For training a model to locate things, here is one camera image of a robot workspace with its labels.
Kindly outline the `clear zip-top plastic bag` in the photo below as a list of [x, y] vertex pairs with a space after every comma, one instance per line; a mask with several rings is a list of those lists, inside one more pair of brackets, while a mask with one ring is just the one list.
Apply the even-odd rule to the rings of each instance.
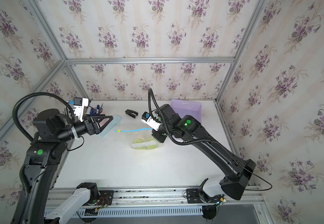
[[153, 138], [152, 128], [141, 128], [135, 130], [116, 130], [115, 132], [119, 134], [122, 140], [124, 140], [130, 148], [132, 148], [132, 143], [135, 139], [143, 139], [145, 141], [145, 146], [148, 146], [147, 139], [151, 137]]

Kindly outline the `green pear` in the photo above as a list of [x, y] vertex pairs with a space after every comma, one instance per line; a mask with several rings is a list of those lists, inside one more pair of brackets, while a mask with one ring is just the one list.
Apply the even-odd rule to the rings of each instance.
[[145, 146], [145, 141], [143, 139], [135, 139], [132, 143], [132, 148], [133, 149], [147, 149], [147, 147]]
[[147, 150], [151, 150], [151, 149], [156, 149], [159, 147], [159, 143], [157, 140], [155, 140], [154, 138], [148, 138], [147, 139], [147, 143], [148, 143], [148, 146], [146, 146], [146, 149]]

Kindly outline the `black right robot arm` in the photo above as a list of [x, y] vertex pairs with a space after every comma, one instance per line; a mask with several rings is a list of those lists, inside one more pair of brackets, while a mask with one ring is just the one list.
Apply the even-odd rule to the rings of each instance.
[[152, 136], [159, 143], [164, 143], [169, 138], [179, 146], [192, 145], [223, 172], [224, 176], [220, 178], [203, 180], [198, 188], [199, 198], [203, 202], [208, 203], [211, 198], [223, 194], [234, 200], [242, 198], [254, 175], [254, 161], [244, 160], [229, 151], [193, 116], [185, 115], [181, 118], [169, 104], [158, 106], [152, 88], [148, 89], [148, 111], [141, 119], [151, 127]]

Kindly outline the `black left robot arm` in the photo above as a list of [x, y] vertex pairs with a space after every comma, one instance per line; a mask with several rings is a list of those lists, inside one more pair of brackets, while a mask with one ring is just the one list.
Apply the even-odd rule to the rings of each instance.
[[[58, 109], [40, 112], [33, 120], [37, 132], [31, 136], [21, 125], [18, 110], [25, 101], [38, 96], [57, 99], [67, 107], [70, 115], [62, 114]], [[44, 214], [54, 175], [63, 155], [69, 152], [67, 143], [85, 134], [101, 133], [113, 120], [113, 116], [83, 115], [81, 121], [76, 121], [67, 101], [52, 93], [36, 92], [18, 100], [13, 107], [12, 118], [18, 130], [30, 141], [19, 171], [23, 191], [11, 221], [13, 224], [65, 224], [84, 204], [96, 205], [100, 201], [96, 183], [81, 183], [54, 213], [48, 216]]]

